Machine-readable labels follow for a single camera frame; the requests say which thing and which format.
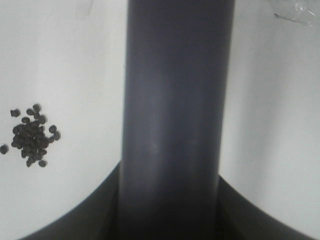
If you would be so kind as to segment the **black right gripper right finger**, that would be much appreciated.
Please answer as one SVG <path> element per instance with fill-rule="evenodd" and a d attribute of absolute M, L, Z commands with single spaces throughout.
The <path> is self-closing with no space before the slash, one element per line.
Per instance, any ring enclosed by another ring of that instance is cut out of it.
<path fill-rule="evenodd" d="M 312 240 L 268 215 L 219 178 L 216 209 L 218 240 Z"/>

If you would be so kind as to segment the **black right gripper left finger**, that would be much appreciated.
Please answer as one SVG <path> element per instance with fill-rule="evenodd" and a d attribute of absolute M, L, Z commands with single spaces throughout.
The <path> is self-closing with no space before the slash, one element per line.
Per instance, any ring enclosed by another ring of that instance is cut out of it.
<path fill-rule="evenodd" d="M 106 240 L 118 208 L 120 165 L 74 209 L 24 240 Z"/>

